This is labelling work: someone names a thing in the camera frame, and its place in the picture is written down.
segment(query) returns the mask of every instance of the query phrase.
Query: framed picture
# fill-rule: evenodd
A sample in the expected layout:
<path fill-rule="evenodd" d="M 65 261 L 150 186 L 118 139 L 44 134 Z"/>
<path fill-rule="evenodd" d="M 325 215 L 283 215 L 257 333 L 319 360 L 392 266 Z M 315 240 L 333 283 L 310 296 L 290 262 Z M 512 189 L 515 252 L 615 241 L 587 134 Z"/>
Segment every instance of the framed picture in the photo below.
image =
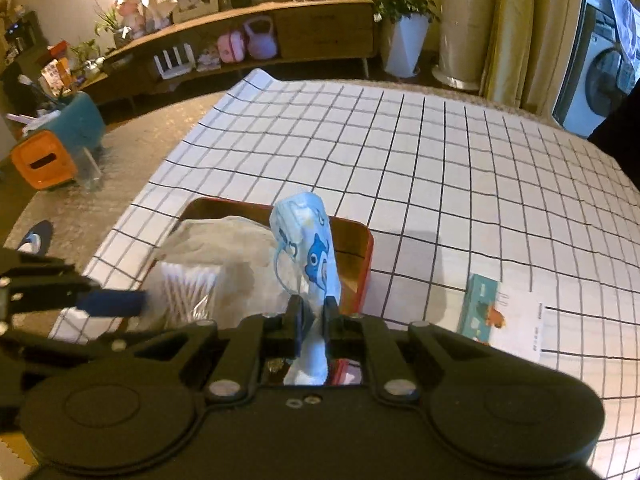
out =
<path fill-rule="evenodd" d="M 178 0 L 174 9 L 174 23 L 182 23 L 218 12 L 218 0 Z"/>

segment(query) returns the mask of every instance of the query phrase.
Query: checkered tablecloth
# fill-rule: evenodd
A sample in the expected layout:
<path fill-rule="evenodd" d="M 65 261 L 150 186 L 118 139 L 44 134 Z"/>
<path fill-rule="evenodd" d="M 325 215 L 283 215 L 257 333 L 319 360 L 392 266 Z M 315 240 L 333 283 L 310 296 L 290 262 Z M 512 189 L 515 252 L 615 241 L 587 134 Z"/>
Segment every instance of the checkered tablecloth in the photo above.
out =
<path fill-rule="evenodd" d="M 640 194 L 566 132 L 437 96 L 255 70 L 161 164 L 86 273 L 135 288 L 195 198 L 273 204 L 301 190 L 369 226 L 364 312 L 394 328 L 427 319 L 455 330 L 470 273 L 539 295 L 542 364 L 604 402 L 590 465 L 638 476 Z M 52 334 L 84 341 L 115 325 L 70 309 Z"/>

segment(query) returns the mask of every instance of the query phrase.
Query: dark clothing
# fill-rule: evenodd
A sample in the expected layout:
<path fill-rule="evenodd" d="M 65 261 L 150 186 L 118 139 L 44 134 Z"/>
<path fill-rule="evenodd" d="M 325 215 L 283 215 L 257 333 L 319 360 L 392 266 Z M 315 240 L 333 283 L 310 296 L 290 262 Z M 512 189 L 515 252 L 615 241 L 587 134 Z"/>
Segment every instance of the dark clothing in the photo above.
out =
<path fill-rule="evenodd" d="M 615 158 L 626 176 L 640 189 L 640 81 L 620 107 L 593 131 L 588 141 Z"/>

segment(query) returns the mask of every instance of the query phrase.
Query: pink bag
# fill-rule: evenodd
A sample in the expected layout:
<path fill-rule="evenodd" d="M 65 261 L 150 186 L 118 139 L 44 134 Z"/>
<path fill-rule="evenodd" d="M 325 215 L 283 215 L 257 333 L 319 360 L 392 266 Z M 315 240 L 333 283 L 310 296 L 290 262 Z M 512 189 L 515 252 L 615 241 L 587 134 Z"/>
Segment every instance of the pink bag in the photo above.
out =
<path fill-rule="evenodd" d="M 239 30 L 232 30 L 218 38 L 218 51 L 223 63 L 238 63 L 244 59 L 246 46 Z"/>

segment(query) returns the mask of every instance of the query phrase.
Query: potted plant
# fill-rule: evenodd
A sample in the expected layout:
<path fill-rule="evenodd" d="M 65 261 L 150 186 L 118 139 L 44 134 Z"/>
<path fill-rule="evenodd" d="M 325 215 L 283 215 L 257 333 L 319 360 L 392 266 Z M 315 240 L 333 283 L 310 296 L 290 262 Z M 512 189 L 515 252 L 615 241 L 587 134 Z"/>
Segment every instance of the potted plant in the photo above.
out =
<path fill-rule="evenodd" d="M 113 43 L 116 48 L 125 46 L 131 41 L 130 28 L 121 27 L 118 23 L 116 7 L 112 5 L 104 10 L 98 2 L 95 2 L 95 13 L 98 20 L 95 22 L 94 33 L 98 36 L 101 32 L 108 32 L 113 35 Z"/>
<path fill-rule="evenodd" d="M 412 77 L 424 38 L 436 15 L 433 0 L 373 0 L 374 20 L 382 24 L 382 55 L 385 72 Z"/>

